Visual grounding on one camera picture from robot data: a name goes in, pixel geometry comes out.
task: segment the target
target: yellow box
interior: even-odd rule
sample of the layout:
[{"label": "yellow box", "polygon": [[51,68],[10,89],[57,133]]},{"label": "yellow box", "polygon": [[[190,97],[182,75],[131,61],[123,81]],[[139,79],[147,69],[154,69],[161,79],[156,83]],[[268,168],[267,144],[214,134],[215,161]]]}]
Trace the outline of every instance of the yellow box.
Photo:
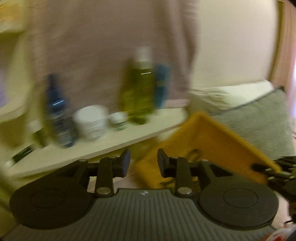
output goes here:
[{"label": "yellow box", "polygon": [[253,181],[266,184],[265,175],[251,169],[253,163],[281,168],[262,152],[227,127],[203,112],[197,112],[168,140],[151,150],[135,164],[137,176],[150,188],[165,188],[171,179],[161,177],[157,164],[157,150],[163,148],[168,156],[183,156],[193,149],[201,151],[200,159],[208,159]]}]

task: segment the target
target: white wall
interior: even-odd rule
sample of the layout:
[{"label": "white wall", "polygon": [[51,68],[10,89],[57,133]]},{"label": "white wall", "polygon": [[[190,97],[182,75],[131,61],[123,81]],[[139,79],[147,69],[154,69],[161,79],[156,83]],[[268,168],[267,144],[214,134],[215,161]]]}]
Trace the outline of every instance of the white wall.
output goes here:
[{"label": "white wall", "polygon": [[278,39],[276,0],[199,0],[192,88],[268,79]]}]

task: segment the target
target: pink curtain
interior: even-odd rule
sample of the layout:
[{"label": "pink curtain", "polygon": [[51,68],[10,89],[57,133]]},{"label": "pink curtain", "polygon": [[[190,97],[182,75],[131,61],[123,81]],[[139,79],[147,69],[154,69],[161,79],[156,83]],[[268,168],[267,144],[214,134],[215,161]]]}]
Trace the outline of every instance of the pink curtain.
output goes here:
[{"label": "pink curtain", "polygon": [[32,0],[32,63],[36,82],[60,75],[72,111],[101,104],[118,111],[135,47],[171,67],[167,107],[188,102],[196,45],[196,0]]},{"label": "pink curtain", "polygon": [[284,0],[279,47],[270,81],[275,87],[284,86],[287,105],[296,118],[296,7]]}]

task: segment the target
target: white jar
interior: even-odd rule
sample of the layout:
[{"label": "white jar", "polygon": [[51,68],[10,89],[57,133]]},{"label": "white jar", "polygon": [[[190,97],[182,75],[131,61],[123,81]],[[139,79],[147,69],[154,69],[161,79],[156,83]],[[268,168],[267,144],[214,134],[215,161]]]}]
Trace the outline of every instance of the white jar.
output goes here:
[{"label": "white jar", "polygon": [[125,128],[125,123],[128,120],[128,115],[126,112],[115,112],[109,115],[110,122],[113,127],[115,127],[118,131],[121,131]]},{"label": "white jar", "polygon": [[88,140],[95,141],[105,133],[107,128],[107,108],[101,105],[90,105],[77,110],[73,120],[79,134]]}]

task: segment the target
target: metal rivet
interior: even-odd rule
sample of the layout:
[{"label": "metal rivet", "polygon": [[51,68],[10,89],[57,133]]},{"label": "metal rivet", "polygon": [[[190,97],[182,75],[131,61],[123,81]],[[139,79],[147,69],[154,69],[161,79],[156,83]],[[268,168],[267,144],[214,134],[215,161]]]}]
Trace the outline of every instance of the metal rivet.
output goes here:
[{"label": "metal rivet", "polygon": [[143,192],[141,192],[141,194],[142,194],[143,196],[147,196],[147,195],[149,194],[149,192],[147,192],[147,191],[143,191]]},{"label": "metal rivet", "polygon": [[188,194],[192,193],[192,190],[189,187],[180,187],[178,189],[178,193],[183,194],[183,195],[188,195]]},{"label": "metal rivet", "polygon": [[96,192],[101,195],[107,195],[111,193],[111,189],[108,187],[100,187],[96,190]]}]

